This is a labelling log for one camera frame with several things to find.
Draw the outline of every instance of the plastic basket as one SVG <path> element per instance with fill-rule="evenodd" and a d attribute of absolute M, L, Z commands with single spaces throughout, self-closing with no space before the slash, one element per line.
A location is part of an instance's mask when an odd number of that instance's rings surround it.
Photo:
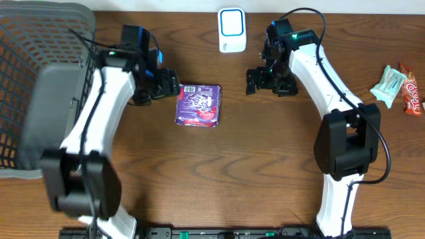
<path fill-rule="evenodd" d="M 52 92 L 61 96 L 64 95 L 62 91 L 67 90 L 72 94 L 71 99 L 61 99 L 68 102 L 67 105 L 55 105 L 68 111 L 69 116 L 58 126 L 59 131 L 64 129 L 59 133 L 62 135 L 49 139 L 54 142 L 53 146 L 60 144 L 72 129 L 90 90 L 92 66 L 90 53 L 68 28 L 93 39 L 95 24 L 93 12 L 76 3 L 0 2 L 0 177 L 2 172 L 4 176 L 5 169 L 38 169 L 37 162 L 43 152 L 41 147 L 46 145 L 36 142 L 37 137 L 42 138 L 45 132 L 37 125 L 27 125 L 33 122 L 29 114 L 37 116 L 40 122 L 43 122 L 40 118 L 43 110 L 44 115 L 54 116 L 55 112 L 45 109 L 56 101 L 46 98 Z M 64 76 L 78 75 L 71 79 L 75 86 L 61 89 L 55 85 L 51 79 L 55 70 L 49 70 L 52 67 L 57 69 L 56 75 L 61 70 L 73 70 Z M 46 92 L 49 87 L 56 89 Z M 35 141 L 29 143 L 35 145 L 31 149 L 39 147 L 31 152 L 22 152 L 20 147 L 28 145 L 23 142 L 26 131 L 30 135 L 26 136 L 27 141 Z"/>

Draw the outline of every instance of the blue square outline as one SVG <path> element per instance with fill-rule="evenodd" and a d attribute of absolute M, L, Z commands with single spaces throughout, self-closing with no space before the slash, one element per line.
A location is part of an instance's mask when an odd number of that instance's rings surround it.
<path fill-rule="evenodd" d="M 241 20 L 242 20 L 242 24 L 241 24 L 242 29 L 241 29 L 241 31 L 240 31 L 240 34 L 236 34 L 236 35 L 226 35 L 226 34 L 223 32 L 223 19 L 222 19 L 222 14 L 223 14 L 225 11 L 238 11 L 238 12 L 240 13 L 240 18 L 241 18 Z M 220 23 L 221 23 L 221 34 L 222 34 L 223 36 L 225 36 L 225 37 L 236 37 L 236 36 L 240 36 L 240 35 L 244 34 L 244 15 L 242 14 L 242 11 L 241 11 L 241 10 L 239 10 L 239 9 L 227 9 L 227 10 L 223 10 L 223 11 L 221 11 L 221 13 L 220 13 Z"/>

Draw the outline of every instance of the barcode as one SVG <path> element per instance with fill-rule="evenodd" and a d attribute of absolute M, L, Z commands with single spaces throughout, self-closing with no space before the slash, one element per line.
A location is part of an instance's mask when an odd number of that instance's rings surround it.
<path fill-rule="evenodd" d="M 185 86 L 185 92 L 195 92 L 194 86 Z"/>

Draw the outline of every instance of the snack wrapper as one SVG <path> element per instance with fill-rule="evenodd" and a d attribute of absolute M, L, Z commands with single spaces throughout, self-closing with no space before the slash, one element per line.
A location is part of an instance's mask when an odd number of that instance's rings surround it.
<path fill-rule="evenodd" d="M 371 92 L 377 97 L 377 100 L 385 102 L 389 109 L 406 79 L 407 76 L 386 66 L 381 81 L 371 89 Z"/>
<path fill-rule="evenodd" d="M 220 111 L 220 86 L 180 85 L 175 122 L 179 125 L 215 127 Z"/>
<path fill-rule="evenodd" d="M 403 100 L 404 100 L 404 112 L 413 115 L 420 116 L 420 102 L 418 94 L 418 85 L 413 75 L 412 68 L 400 63 L 400 73 L 407 76 L 407 80 L 404 81 L 402 86 Z"/>

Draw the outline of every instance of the gray plastic crate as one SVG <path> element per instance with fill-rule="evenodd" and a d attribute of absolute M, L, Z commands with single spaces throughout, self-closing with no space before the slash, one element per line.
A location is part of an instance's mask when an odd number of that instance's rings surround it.
<path fill-rule="evenodd" d="M 76 3 L 0 2 L 0 177 L 40 177 L 30 171 L 43 149 L 60 146 L 84 105 L 90 52 L 68 28 L 93 39 L 93 12 Z"/>

